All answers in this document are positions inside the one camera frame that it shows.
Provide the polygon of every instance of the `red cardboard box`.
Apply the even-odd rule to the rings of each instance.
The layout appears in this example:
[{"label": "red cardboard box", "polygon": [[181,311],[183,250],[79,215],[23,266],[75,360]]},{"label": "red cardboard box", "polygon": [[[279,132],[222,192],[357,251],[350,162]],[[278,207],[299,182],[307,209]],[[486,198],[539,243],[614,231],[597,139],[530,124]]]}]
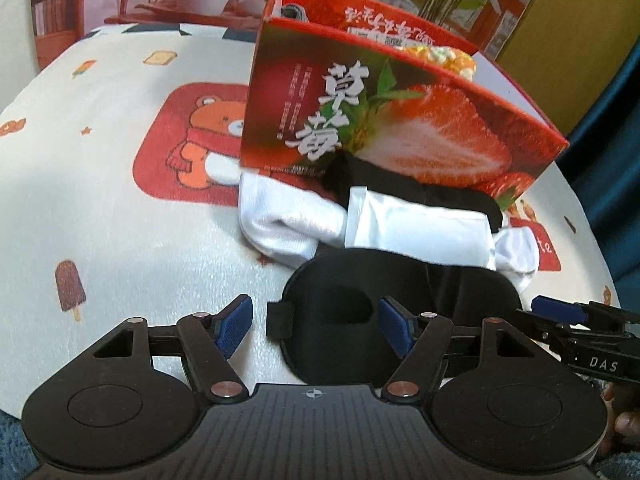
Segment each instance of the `red cardboard box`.
[{"label": "red cardboard box", "polygon": [[[303,19],[281,17],[295,4]],[[395,48],[453,46],[469,82]],[[506,208],[568,145],[472,44],[373,0],[269,0],[241,165],[318,176],[336,150],[426,184],[475,187]]]}]

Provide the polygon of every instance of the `wall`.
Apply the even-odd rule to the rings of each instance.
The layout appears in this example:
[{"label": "wall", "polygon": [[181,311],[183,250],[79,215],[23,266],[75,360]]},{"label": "wall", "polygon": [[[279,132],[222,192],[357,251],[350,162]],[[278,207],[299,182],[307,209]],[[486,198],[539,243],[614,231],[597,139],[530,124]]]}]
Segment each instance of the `wall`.
[{"label": "wall", "polygon": [[31,0],[0,0],[0,110],[38,73]]},{"label": "wall", "polygon": [[640,34],[640,0],[534,0],[498,64],[568,134]]}]

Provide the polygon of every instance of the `white tablecloth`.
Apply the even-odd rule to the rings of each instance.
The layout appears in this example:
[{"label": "white tablecloth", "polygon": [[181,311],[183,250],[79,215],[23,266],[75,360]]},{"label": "white tablecloth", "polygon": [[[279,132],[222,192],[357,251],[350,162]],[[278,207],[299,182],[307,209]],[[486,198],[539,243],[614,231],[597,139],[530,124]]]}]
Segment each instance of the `white tablecloth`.
[{"label": "white tablecloth", "polygon": [[[232,365],[250,389],[298,382],[264,335],[266,303],[280,298],[292,271],[243,240],[236,208],[220,205],[233,203],[233,189],[185,188],[167,161],[195,123],[216,129],[215,106],[194,115],[203,105],[231,102],[234,113],[254,45],[222,39],[223,28],[119,32],[73,46],[0,114],[0,410],[15,416],[39,384],[124,319],[173,324],[240,293],[254,300],[254,326]],[[229,155],[234,142],[221,137],[220,152]],[[546,265],[558,267],[555,254],[562,269],[539,272],[523,302],[538,294],[602,301],[608,287],[617,304],[558,168],[523,199],[518,216],[543,226],[534,230]],[[56,288],[65,260],[86,295],[74,312],[62,312]],[[183,376],[177,358],[156,367]]]}]

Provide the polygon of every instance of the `cartoon bear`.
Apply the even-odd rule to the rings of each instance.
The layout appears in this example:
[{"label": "cartoon bear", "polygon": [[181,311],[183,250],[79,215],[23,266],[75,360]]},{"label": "cartoon bear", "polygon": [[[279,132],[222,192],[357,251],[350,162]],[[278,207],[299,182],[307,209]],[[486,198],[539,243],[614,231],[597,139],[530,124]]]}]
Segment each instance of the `cartoon bear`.
[{"label": "cartoon bear", "polygon": [[172,150],[166,163],[191,189],[237,186],[245,171],[239,156],[246,103],[206,96],[196,104],[186,140]]}]

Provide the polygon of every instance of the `bookshelf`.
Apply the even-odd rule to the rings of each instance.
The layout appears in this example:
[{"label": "bookshelf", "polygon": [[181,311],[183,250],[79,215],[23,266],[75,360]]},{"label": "bookshelf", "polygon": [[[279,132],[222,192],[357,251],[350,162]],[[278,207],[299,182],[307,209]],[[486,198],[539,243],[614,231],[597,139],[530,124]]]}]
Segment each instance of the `bookshelf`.
[{"label": "bookshelf", "polygon": [[82,0],[31,0],[31,17],[41,69],[84,34]]}]

